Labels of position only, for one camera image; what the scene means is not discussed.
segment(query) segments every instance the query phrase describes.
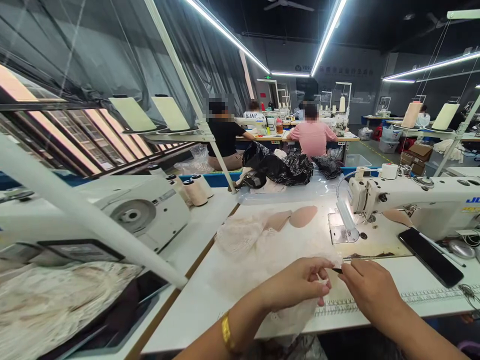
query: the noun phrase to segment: wall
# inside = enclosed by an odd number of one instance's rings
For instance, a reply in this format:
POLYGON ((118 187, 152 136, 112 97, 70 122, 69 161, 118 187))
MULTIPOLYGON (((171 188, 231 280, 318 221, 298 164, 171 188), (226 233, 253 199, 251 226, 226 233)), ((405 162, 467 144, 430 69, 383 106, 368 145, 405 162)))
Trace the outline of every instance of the wall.
MULTIPOLYGON (((315 43, 289 41, 283 45, 283 41, 280 40, 245 36, 242 41, 270 71, 286 73, 309 74, 319 49, 319 45, 315 43)), ((377 103, 385 61, 386 56, 382 56, 376 50, 332 44, 328 46, 323 56, 315 73, 315 80, 318 82, 319 91, 335 90, 332 105, 336 104, 337 108, 343 86, 336 85, 335 81, 352 83, 350 123, 359 124, 360 117, 371 114, 377 103)), ((248 63, 250 76, 255 85, 258 85, 259 82, 255 79, 263 78, 266 74, 251 61, 248 63)), ((286 76, 274 76, 273 78, 278 83, 288 85, 292 109, 296 108, 304 97, 303 92, 297 89, 296 78, 286 76)), ((257 89, 258 99, 262 101, 260 92, 265 91, 257 89)))
MULTIPOLYGON (((436 62, 446 60, 446 58, 437 58, 436 62)), ((426 66, 430 61, 429 55, 417 55, 410 53, 398 53, 396 60, 392 60, 394 66, 391 66, 391 71, 387 71, 387 75, 398 74, 405 71, 409 71, 413 68, 414 65, 426 66)), ((465 62, 461 66, 450 66, 442 70, 439 73, 439 70, 432 71, 430 77, 438 77, 448 74, 460 73, 462 71, 467 72, 472 69, 473 62, 465 62)), ((412 80, 417 79, 417 74, 412 75, 412 80)), ((436 117, 442 106, 449 100, 450 97, 455 96, 461 97, 460 108, 463 108, 467 102, 475 101, 480 95, 480 90, 475 90, 475 85, 480 84, 480 73, 473 73, 468 80, 468 75, 447 77, 443 79, 430 80, 428 82, 417 82, 412 84, 405 83, 386 83, 382 82, 380 95, 391 97, 389 110, 392 114, 403 116, 405 111, 409 106, 409 103, 412 101, 412 98, 417 94, 426 95, 425 104, 427 105, 427 112, 432 117, 436 117)))

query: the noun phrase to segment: smartphone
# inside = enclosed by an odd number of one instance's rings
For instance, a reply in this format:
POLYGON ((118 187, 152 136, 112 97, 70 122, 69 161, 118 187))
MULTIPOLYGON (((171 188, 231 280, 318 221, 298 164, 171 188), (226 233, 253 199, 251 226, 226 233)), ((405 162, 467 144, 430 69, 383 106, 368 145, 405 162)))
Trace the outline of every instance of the smartphone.
POLYGON ((410 228, 398 234, 398 238, 446 288, 455 286, 464 278, 464 274, 416 229, 410 228))

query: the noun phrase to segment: ceiling light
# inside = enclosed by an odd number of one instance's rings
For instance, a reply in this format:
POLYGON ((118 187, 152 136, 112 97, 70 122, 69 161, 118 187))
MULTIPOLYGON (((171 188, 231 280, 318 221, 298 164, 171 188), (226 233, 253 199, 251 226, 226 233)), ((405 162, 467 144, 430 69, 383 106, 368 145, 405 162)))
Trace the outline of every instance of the ceiling light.
POLYGON ((218 31, 220 31, 228 40, 230 40, 237 48, 242 50, 250 59, 253 60, 259 67, 267 74, 270 74, 269 69, 258 60, 236 37, 233 35, 203 4, 197 0, 185 0, 197 12, 207 19, 218 31))
POLYGON ((383 81, 396 79, 396 78, 402 78, 404 76, 411 75, 411 74, 422 73, 422 72, 427 71, 427 70, 432 70, 432 69, 436 69, 436 68, 445 67, 445 66, 448 66, 448 65, 464 62, 464 61, 475 59, 475 58, 478 58, 478 57, 480 57, 480 51, 477 51, 477 52, 474 52, 474 53, 471 53, 471 54, 468 54, 468 55, 462 55, 462 56, 459 56, 459 57, 455 57, 455 58, 450 59, 450 60, 445 60, 445 61, 442 61, 442 62, 438 62, 436 64, 419 67, 419 68, 416 68, 414 70, 401 72, 401 73, 396 74, 396 75, 388 76, 388 77, 384 78, 383 81))
POLYGON ((413 84, 415 80, 389 80, 389 79, 383 79, 384 82, 387 83, 406 83, 406 84, 413 84))
POLYGON ((310 74, 305 74, 301 72, 271 72, 272 75, 277 75, 277 76, 294 76, 294 77, 299 77, 299 78, 309 78, 310 74))
POLYGON ((332 22, 330 23, 330 28, 328 29, 328 32, 326 33, 326 36, 323 38, 320 48, 318 49, 318 54, 316 56, 315 63, 313 63, 313 68, 311 69, 310 75, 313 76, 315 74, 315 71, 317 70, 317 67, 320 64, 320 61, 322 60, 322 56, 324 55, 325 49, 327 48, 327 45, 329 44, 330 38, 332 37, 332 34, 335 30, 335 27, 337 26, 337 22, 340 19, 340 15, 342 14, 342 11, 345 7, 345 4, 347 3, 347 0, 339 0, 338 7, 336 9, 335 16, 333 17, 332 22))

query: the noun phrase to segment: measuring ruler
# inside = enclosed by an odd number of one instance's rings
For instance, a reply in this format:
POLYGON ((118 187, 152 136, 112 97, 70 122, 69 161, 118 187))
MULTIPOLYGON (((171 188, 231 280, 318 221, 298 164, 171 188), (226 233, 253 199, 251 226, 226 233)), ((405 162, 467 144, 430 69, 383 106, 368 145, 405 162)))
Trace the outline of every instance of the measuring ruler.
MULTIPOLYGON (((480 283, 470 285, 476 295, 480 295, 480 283)), ((429 290, 405 291, 400 293, 401 298, 409 305, 436 303, 441 301, 449 301, 452 299, 464 298, 467 301, 462 290, 458 286, 449 289, 439 287, 429 290)), ((353 297, 342 298, 337 300, 325 301, 325 306, 317 307, 314 318, 330 315, 358 313, 360 310, 355 303, 353 297)))

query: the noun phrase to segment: ceiling fan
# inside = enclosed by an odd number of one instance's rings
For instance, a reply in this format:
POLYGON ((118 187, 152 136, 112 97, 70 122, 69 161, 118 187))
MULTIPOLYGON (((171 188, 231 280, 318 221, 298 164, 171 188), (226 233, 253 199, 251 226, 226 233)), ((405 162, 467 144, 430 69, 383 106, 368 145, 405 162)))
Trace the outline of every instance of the ceiling fan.
POLYGON ((276 8, 277 6, 280 6, 280 5, 281 6, 286 6, 286 7, 291 7, 291 8, 307 10, 307 11, 315 11, 315 9, 312 8, 312 7, 301 5, 301 4, 293 2, 293 1, 288 1, 288 0, 278 0, 278 1, 268 0, 268 1, 271 2, 272 4, 270 4, 268 6, 265 6, 263 8, 263 10, 265 10, 265 11, 276 8))

